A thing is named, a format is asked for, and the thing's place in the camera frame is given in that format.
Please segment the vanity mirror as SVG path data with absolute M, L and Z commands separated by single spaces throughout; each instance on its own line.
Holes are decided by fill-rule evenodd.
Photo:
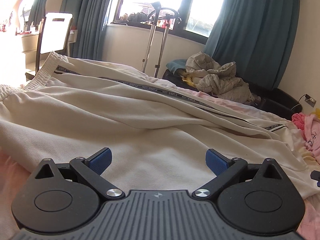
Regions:
M 20 31 L 31 31 L 38 26 L 46 15 L 47 0 L 22 0 L 18 6 L 17 16 Z

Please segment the yellow plush toy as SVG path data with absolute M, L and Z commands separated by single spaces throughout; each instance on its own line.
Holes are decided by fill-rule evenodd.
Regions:
M 314 114 L 318 120 L 320 120 L 320 109 L 316 108 L 311 114 Z

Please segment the pink fleece robe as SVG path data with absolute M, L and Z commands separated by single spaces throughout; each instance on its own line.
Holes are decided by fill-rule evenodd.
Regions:
M 315 114 L 295 113 L 292 122 L 301 130 L 306 149 L 319 163 L 319 118 Z

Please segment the right teal curtain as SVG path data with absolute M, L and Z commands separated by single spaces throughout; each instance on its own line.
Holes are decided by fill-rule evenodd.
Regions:
M 300 0 L 224 0 L 204 53 L 272 90 L 280 84 L 298 27 Z

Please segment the white backed wooden chair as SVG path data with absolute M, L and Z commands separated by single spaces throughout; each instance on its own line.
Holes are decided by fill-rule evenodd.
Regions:
M 32 80 L 42 67 L 42 54 L 67 49 L 72 22 L 73 15 L 70 13 L 49 12 L 44 16 L 39 27 L 35 63 L 31 69 L 26 68 L 27 81 Z

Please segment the black sofa bench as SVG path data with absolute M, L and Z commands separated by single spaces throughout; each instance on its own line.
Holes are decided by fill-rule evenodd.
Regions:
M 180 76 L 172 74 L 168 69 L 164 72 L 162 79 L 168 80 L 181 88 L 195 92 L 199 91 L 183 82 Z M 247 84 L 251 94 L 254 96 L 254 102 L 245 103 L 247 105 L 273 113 L 287 120 L 291 120 L 295 113 L 300 113 L 303 110 L 300 102 L 279 88 L 268 90 L 250 82 L 247 82 Z

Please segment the wall power outlet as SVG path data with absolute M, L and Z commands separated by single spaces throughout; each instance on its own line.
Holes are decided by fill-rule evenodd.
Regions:
M 316 104 L 316 100 L 311 97 L 309 94 L 305 94 L 305 102 L 310 105 L 312 108 L 315 106 Z

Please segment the dark framed window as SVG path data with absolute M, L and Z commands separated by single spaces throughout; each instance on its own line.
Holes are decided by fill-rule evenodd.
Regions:
M 146 18 L 158 2 L 162 6 L 160 16 L 178 12 L 179 19 L 171 20 L 171 35 L 201 44 L 207 42 L 220 14 L 223 0 L 113 0 L 116 7 L 113 20 L 132 27 L 146 28 Z

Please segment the white dresser desk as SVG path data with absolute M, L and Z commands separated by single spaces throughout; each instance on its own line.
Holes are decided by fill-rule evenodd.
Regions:
M 1 84 L 18 87 L 36 75 L 38 33 L 1 32 Z

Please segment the left teal curtain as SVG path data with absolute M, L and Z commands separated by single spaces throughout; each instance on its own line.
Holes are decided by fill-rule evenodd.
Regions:
M 72 57 L 101 59 L 102 32 L 111 0 L 62 0 L 60 12 L 73 15 L 78 38 L 72 49 Z

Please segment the teal curtain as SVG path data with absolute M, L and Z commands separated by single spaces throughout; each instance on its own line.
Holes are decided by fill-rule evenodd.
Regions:
M 60 12 L 73 15 L 78 38 L 72 49 L 72 57 L 101 59 L 102 32 L 111 0 L 62 0 Z
M 204 53 L 272 90 L 280 84 L 298 27 L 300 0 L 224 0 Z

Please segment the grey puffer jacket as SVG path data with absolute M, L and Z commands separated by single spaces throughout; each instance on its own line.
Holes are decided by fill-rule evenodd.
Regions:
M 191 87 L 221 99 L 239 103 L 255 100 L 248 83 L 236 77 L 234 61 L 220 65 L 209 55 L 199 52 L 187 59 L 181 77 Z

